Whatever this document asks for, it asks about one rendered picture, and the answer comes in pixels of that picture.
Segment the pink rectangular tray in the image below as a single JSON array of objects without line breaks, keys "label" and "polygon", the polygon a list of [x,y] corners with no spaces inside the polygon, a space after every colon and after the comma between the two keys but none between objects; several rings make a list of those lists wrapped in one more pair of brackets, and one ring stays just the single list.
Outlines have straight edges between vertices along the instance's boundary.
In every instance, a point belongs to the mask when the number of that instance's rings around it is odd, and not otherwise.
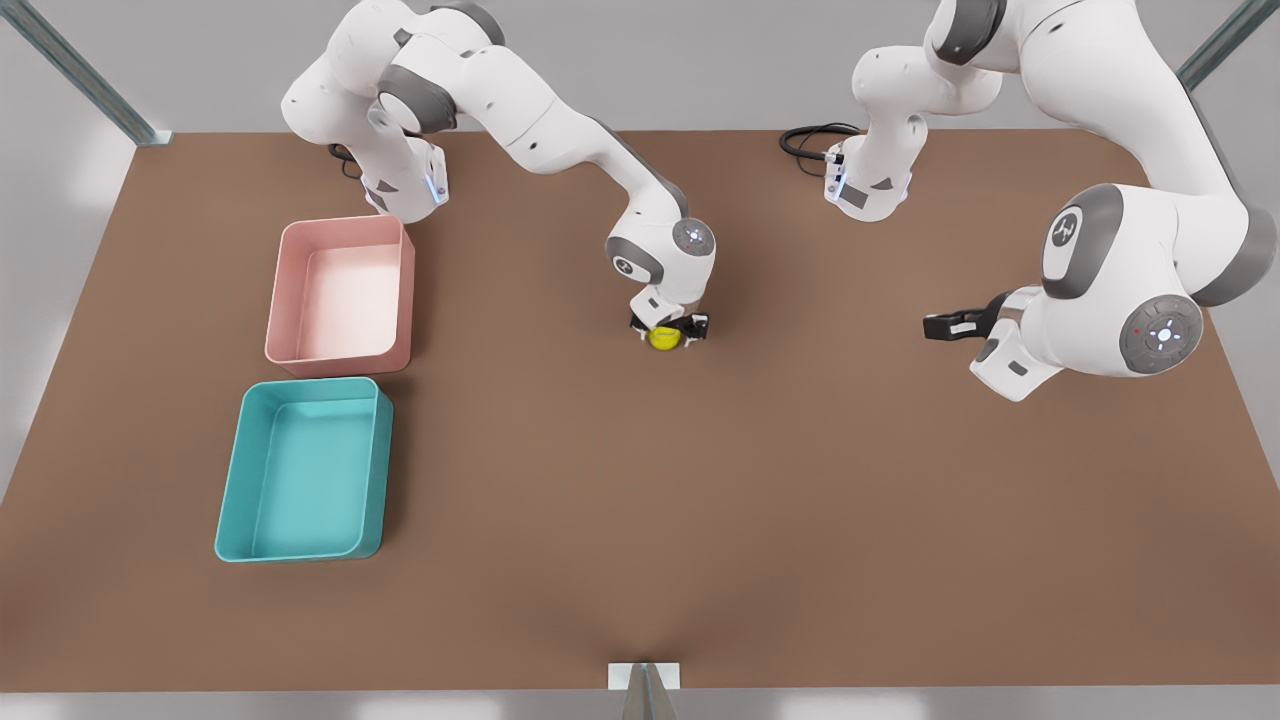
[{"label": "pink rectangular tray", "polygon": [[302,379],[406,369],[416,252],[394,217],[294,222],[282,232],[266,359]]}]

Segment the teal rectangular tray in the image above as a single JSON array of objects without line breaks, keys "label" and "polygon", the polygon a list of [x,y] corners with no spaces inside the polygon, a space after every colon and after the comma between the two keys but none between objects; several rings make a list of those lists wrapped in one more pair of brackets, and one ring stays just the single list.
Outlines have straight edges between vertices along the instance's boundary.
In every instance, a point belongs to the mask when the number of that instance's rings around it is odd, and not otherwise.
[{"label": "teal rectangular tray", "polygon": [[242,398],[214,541],[223,562],[367,559],[381,546],[394,406],[369,377]]}]

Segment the silver frame post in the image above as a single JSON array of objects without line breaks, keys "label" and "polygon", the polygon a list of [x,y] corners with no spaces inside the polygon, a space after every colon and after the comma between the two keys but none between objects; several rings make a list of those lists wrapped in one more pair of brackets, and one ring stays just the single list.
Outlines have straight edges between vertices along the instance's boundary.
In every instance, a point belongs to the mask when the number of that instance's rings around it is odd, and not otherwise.
[{"label": "silver frame post", "polygon": [[1194,92],[1277,10],[1280,0],[1242,0],[1178,69],[1185,91]]},{"label": "silver frame post", "polygon": [[137,147],[161,147],[174,133],[154,128],[29,3],[0,0],[0,17],[83,94]]},{"label": "silver frame post", "polygon": [[621,720],[678,720],[669,691],[681,687],[680,664],[608,664],[608,689],[625,691]]}]

